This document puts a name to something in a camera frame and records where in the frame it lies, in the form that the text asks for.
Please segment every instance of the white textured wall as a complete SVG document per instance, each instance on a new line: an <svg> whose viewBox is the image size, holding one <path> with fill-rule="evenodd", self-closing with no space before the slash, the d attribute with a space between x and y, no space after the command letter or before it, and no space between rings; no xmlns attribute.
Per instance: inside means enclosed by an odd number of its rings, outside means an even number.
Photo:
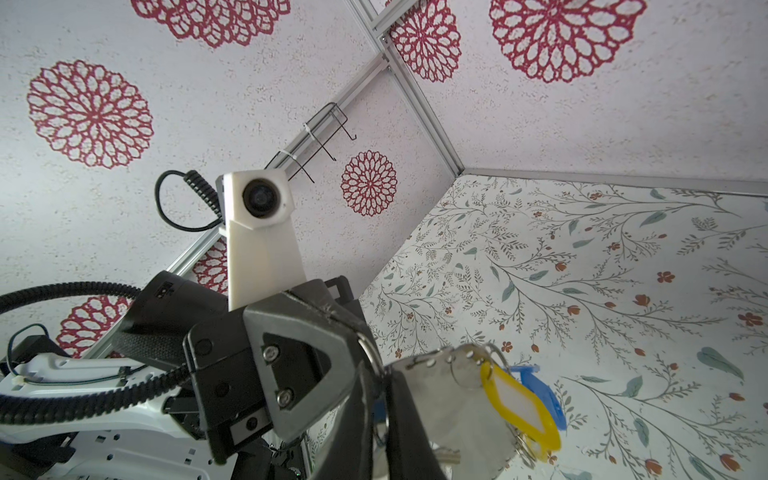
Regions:
<svg viewBox="0 0 768 480"><path fill-rule="evenodd" d="M343 2L292 0L271 35L216 48L203 39L175 38L166 25L138 16L128 0L3 2L0 18L3 293L71 280L143 285L197 237L160 220L152 198L157 175L194 168L212 182L227 171L263 167L373 54ZM30 82L42 68L78 60L120 74L147 102L153 134L127 166L71 161L36 134ZM386 74L348 114L357 142L334 140L338 164L319 154L310 164L318 184L297 178L291 186L307 273L343 273L360 292L449 179ZM346 163L367 150L386 155L399 180L392 205L374 217L349 209L340 188ZM177 178L168 179L163 197L179 223L212 220ZM3 315L0 343L33 320L55 335L83 301Z"/></svg>
<svg viewBox="0 0 768 480"><path fill-rule="evenodd" d="M492 10L506 6L512 17L535 8L562 11L563 4L583 5L566 12L578 15L584 8L631 12L631 4L642 6L637 0L421 2L432 10L420 15L426 26L417 30L423 34L450 11L461 35L452 76L419 80L466 167L768 180L764 1L647 1L639 15L616 15L603 28L633 19L634 37L588 76L545 82L551 59L539 58L541 44L534 62L545 66L534 78L513 68L494 37Z"/></svg>

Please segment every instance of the camera lens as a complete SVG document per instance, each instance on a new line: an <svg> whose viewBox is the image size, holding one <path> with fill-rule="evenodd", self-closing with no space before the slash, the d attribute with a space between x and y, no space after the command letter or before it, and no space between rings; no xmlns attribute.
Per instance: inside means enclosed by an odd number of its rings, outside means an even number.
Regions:
<svg viewBox="0 0 768 480"><path fill-rule="evenodd" d="M268 217L277 210L280 194L269 181L256 179L246 185L243 191L245 208L256 218Z"/></svg>

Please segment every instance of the camera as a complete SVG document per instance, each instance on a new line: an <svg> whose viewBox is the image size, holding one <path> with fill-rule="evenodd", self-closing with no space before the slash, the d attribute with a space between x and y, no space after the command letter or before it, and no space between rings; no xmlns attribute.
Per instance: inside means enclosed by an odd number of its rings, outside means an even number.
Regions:
<svg viewBox="0 0 768 480"><path fill-rule="evenodd" d="M221 178L227 237L229 309L306 282L290 221L293 196L283 170L248 170Z"/></svg>
<svg viewBox="0 0 768 480"><path fill-rule="evenodd" d="M280 205L280 192L268 180L257 178L251 180L243 190L243 203L246 210L256 218L264 218L273 214Z"/></svg>

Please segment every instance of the red flower print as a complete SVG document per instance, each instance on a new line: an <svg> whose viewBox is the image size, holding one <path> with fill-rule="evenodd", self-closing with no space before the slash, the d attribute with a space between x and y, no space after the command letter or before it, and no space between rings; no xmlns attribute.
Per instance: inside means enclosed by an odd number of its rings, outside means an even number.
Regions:
<svg viewBox="0 0 768 480"><path fill-rule="evenodd" d="M645 469L648 470L648 473L651 475L661 475L661 465L652 458L645 461Z"/></svg>
<svg viewBox="0 0 768 480"><path fill-rule="evenodd" d="M106 295L92 296L61 322L56 343L72 357L80 358L128 311L129 305L123 297L112 302Z"/></svg>
<svg viewBox="0 0 768 480"><path fill-rule="evenodd" d="M395 199L397 175L392 163L375 151L360 152L341 176L346 204L363 216L382 213Z"/></svg>
<svg viewBox="0 0 768 480"><path fill-rule="evenodd" d="M128 165L149 148L152 115L122 75L82 60L41 69L29 82L29 117L55 151L89 167Z"/></svg>
<svg viewBox="0 0 768 480"><path fill-rule="evenodd" d="M739 465L739 462L733 459L733 455L730 453L721 455L720 463L723 464L723 467L725 467L726 470L730 470L732 472L738 472L741 470L741 465Z"/></svg>
<svg viewBox="0 0 768 480"><path fill-rule="evenodd" d="M176 38L202 38L213 48L235 41L248 45L258 34L271 35L290 0L131 0L142 18L166 25Z"/></svg>
<svg viewBox="0 0 768 480"><path fill-rule="evenodd" d="M214 292L227 294L227 244L219 240L213 244L192 268L197 282Z"/></svg>
<svg viewBox="0 0 768 480"><path fill-rule="evenodd" d="M657 275L659 276L659 278L657 278L656 280L658 280L659 283L664 283L664 282L672 283L672 280L674 280L674 275L672 274L672 272L659 272L657 273Z"/></svg>
<svg viewBox="0 0 768 480"><path fill-rule="evenodd" d="M419 0L389 29L389 36L402 60L425 80L445 81L458 68L462 36L445 0Z"/></svg>
<svg viewBox="0 0 768 480"><path fill-rule="evenodd" d="M645 0L492 0L493 36L512 67L549 83L589 76L632 39Z"/></svg>
<svg viewBox="0 0 768 480"><path fill-rule="evenodd" d="M635 295L633 301L639 306L648 306L650 304L650 297L646 295Z"/></svg>
<svg viewBox="0 0 768 480"><path fill-rule="evenodd" d="M739 315L739 320L746 322L746 326L759 326L763 325L763 317L755 315L754 313L744 313Z"/></svg>

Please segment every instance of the yellow key tag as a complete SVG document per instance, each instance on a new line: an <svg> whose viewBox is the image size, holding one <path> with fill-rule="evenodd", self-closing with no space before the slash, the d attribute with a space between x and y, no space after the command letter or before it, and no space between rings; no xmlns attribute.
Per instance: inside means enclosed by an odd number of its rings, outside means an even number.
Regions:
<svg viewBox="0 0 768 480"><path fill-rule="evenodd" d="M544 403L530 390L493 362L484 362L480 377L493 408L540 448L531 449L539 460L547 461L547 450L560 449L560 432Z"/></svg>

